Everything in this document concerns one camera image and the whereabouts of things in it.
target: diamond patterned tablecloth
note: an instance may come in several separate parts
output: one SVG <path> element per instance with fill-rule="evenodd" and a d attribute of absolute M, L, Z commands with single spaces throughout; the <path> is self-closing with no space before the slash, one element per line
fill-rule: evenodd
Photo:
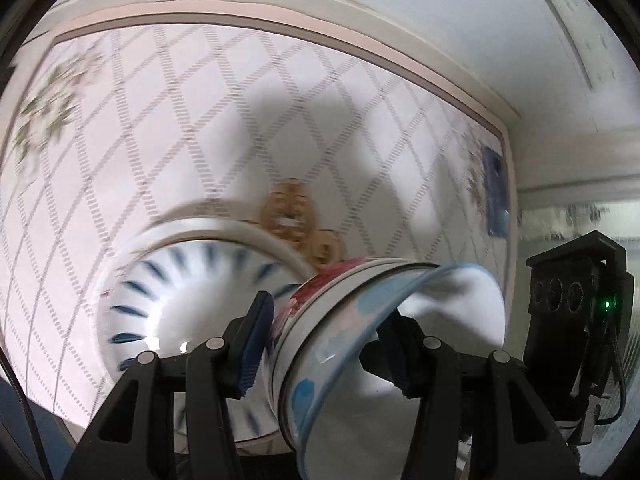
<path fill-rule="evenodd" d="M 43 407 L 85 426 L 108 392 L 90 298 L 124 240 L 177 209 L 257 219 L 279 179 L 307 185 L 349 256 L 479 262 L 504 285 L 480 158 L 500 142 L 430 92 L 306 41 L 166 24 L 57 44 L 25 102 L 87 52 L 68 124 L 17 138 L 21 114 L 0 176 L 0 327 Z"/>

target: wire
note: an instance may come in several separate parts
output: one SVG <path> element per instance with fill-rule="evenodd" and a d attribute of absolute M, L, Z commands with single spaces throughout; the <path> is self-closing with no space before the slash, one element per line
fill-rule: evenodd
<path fill-rule="evenodd" d="M 9 384 L 14 389 L 14 392 L 16 393 L 16 395 L 18 395 L 18 400 L 20 401 L 22 411 L 24 412 L 24 417 L 27 419 L 27 427 L 29 428 L 31 441 L 33 442 L 33 447 L 36 450 L 36 455 L 38 456 L 38 461 L 40 462 L 40 467 L 42 468 L 44 479 L 53 480 L 51 468 L 49 467 L 49 461 L 47 460 L 47 455 L 44 452 L 44 446 L 42 445 L 42 439 L 40 438 L 40 432 L 38 431 L 36 420 L 33 417 L 31 406 L 29 405 L 29 401 L 27 400 L 27 396 L 24 394 L 24 390 L 22 389 L 22 386 L 20 386 L 18 377 L 15 376 L 14 369 L 11 366 L 9 359 L 4 354 L 4 351 L 2 350 L 1 346 L 0 346 L 0 365 L 2 365 L 2 370 L 4 370 L 4 373 L 6 374 L 6 378 L 9 381 Z"/>
<path fill-rule="evenodd" d="M 620 405 L 615 415 L 608 416 L 607 418 L 600 418 L 596 421 L 596 426 L 606 426 L 607 424 L 616 422 L 620 416 L 622 416 L 622 412 L 625 411 L 626 405 L 625 373 L 622 369 L 622 359 L 620 357 L 620 348 L 618 347 L 618 336 L 616 335 L 615 323 L 610 323 L 608 332 L 610 334 L 609 338 L 611 342 L 611 349 L 613 350 L 613 375 L 618 381 L 618 388 L 620 390 Z"/>

